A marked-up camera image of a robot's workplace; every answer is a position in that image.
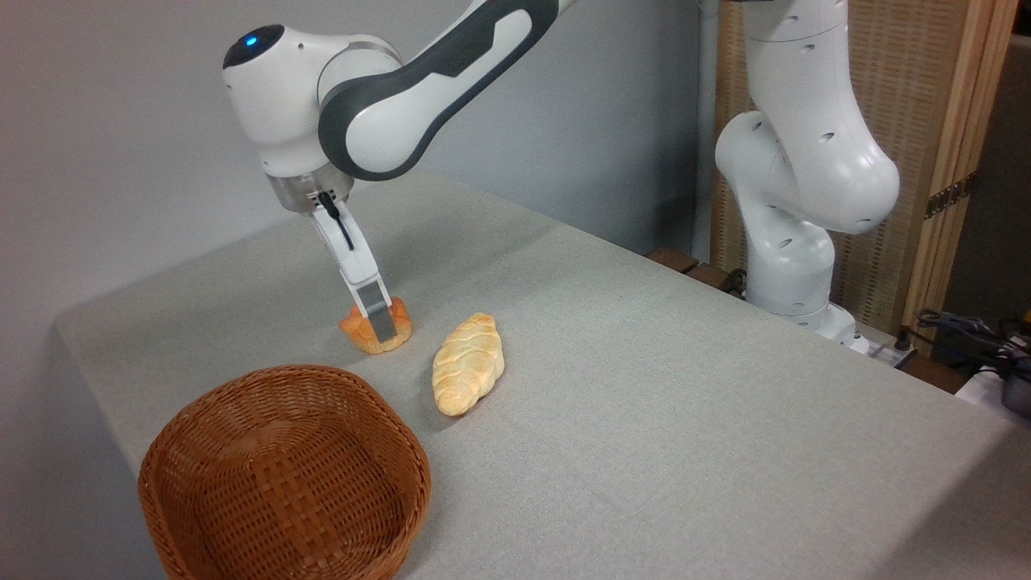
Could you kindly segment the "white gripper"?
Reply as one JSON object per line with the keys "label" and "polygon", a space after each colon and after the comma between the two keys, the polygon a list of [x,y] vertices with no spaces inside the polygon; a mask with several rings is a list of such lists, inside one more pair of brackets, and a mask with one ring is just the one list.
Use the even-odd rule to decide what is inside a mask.
{"label": "white gripper", "polygon": [[384,344],[396,338],[396,323],[390,311],[391,297],[384,286],[371,246],[346,203],[332,197],[320,197],[312,217],[321,241],[336,261],[347,286],[354,291],[358,311],[371,323],[377,342]]}

